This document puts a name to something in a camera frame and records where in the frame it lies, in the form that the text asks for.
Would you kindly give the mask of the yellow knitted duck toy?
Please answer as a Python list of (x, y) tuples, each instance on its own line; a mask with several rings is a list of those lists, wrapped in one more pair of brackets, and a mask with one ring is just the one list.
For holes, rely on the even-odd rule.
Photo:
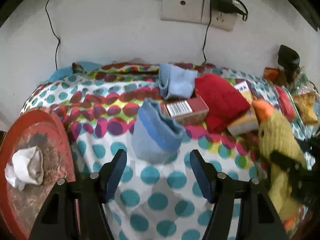
[[(270, 103), (264, 100), (252, 102), (255, 114), (259, 120), (258, 141), (260, 154), (267, 160), (271, 160), (271, 153), (277, 151), (297, 161), (306, 168), (306, 159), (287, 118)], [(298, 218), (302, 205), (294, 200), (290, 194), (292, 187), (289, 184), (289, 176), (278, 165), (271, 164), (271, 186), (268, 195), (276, 208), (276, 211), (284, 224), (285, 229), (291, 230)]]

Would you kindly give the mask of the white plastic bag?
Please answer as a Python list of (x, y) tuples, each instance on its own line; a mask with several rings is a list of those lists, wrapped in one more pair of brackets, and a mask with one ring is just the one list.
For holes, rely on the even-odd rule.
[(34, 146), (15, 152), (4, 169), (4, 175), (7, 182), (20, 191), (23, 191), (27, 184), (41, 185), (44, 178), (41, 150)]

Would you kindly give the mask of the red cigarette box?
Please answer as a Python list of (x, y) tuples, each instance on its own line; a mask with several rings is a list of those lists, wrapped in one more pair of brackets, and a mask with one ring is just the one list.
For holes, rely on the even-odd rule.
[(185, 100), (162, 102), (162, 113), (175, 119), (181, 125), (198, 125), (208, 115), (209, 108), (203, 99), (196, 95)]

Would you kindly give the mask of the red flat packet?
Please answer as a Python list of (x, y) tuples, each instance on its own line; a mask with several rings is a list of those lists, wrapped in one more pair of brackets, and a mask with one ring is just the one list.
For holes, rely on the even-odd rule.
[(289, 120), (289, 122), (295, 122), (298, 118), (295, 105), (292, 101), (289, 91), (284, 86), (274, 86), (277, 91), (277, 101), (279, 103), (282, 114)]

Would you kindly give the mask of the snack bags pile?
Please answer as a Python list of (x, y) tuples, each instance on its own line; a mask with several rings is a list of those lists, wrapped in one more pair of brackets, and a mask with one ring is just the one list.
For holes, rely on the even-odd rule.
[(319, 125), (319, 92), (300, 68), (292, 72), (266, 67), (263, 77), (274, 86), (284, 86), (289, 91), (298, 115), (296, 121), (305, 126)]

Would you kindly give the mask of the yellow medicine box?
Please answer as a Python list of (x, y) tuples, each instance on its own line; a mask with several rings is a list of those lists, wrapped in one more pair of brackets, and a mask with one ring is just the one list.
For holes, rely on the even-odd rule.
[(229, 133), (235, 137), (240, 134), (246, 134), (248, 132), (258, 130), (259, 124), (255, 110), (252, 106), (253, 96), (248, 83), (246, 81), (242, 81), (241, 83), (234, 85), (234, 88), (236, 88), (250, 104), (249, 110), (227, 127)]

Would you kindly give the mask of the red rusty round tray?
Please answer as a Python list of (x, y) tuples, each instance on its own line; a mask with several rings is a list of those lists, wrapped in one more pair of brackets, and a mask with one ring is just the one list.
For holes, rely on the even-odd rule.
[(1, 144), (1, 219), (14, 239), (28, 239), (58, 179), (75, 181), (65, 128), (46, 107), (21, 114)]

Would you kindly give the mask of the red folded cloth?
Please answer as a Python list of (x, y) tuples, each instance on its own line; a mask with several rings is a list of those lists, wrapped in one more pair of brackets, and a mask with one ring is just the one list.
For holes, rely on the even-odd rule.
[(213, 73), (195, 79), (195, 92), (209, 108), (205, 118), (209, 133), (221, 133), (251, 107), (237, 89)]

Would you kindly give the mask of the colourful polka dot bedsheet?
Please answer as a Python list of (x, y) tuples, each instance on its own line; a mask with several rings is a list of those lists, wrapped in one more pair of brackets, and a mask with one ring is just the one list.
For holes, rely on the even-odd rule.
[(65, 77), (39, 85), (22, 111), (48, 107), (68, 134), (78, 174), (98, 172), (117, 150), (127, 152), (115, 197), (105, 212), (115, 239), (201, 239), (212, 206), (203, 198), (190, 166), (190, 152), (234, 179), (248, 181), (265, 174), (258, 157), (258, 137), (210, 133), (206, 124), (187, 126), (178, 151), (164, 164), (136, 158), (131, 137), (145, 98), (161, 101), (157, 65), (75, 63)]

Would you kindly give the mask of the black clip object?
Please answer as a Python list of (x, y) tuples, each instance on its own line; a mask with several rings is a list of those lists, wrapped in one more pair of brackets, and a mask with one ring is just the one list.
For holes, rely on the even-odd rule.
[(282, 44), (278, 51), (278, 64), (285, 70), (295, 71), (299, 67), (300, 56), (295, 50)]

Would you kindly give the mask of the blue cloth under sheet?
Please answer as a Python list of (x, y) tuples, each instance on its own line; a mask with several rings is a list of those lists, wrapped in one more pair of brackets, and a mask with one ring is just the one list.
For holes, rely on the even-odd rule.
[[(102, 64), (97, 64), (94, 62), (87, 62), (87, 61), (78, 62), (78, 64), (86, 72), (91, 72), (91, 71), (98, 69), (102, 66)], [(61, 68), (61, 69), (56, 70), (43, 83), (59, 81), (59, 80), (64, 79), (65, 77), (69, 77), (69, 76), (73, 75), (76, 72), (77, 72), (76, 67), (69, 66), (69, 67)]]

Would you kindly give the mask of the light blue folded sock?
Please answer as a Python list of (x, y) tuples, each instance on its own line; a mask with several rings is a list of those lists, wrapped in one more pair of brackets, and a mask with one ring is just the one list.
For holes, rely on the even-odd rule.
[(194, 92), (196, 78), (195, 70), (160, 63), (158, 87), (161, 97), (165, 100), (189, 99)]

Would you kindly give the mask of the white wall socket plate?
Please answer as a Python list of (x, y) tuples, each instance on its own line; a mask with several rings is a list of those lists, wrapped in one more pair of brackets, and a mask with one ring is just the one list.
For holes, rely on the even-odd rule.
[(210, 0), (161, 0), (160, 19), (163, 21), (188, 22), (233, 31), (239, 16), (210, 11)]

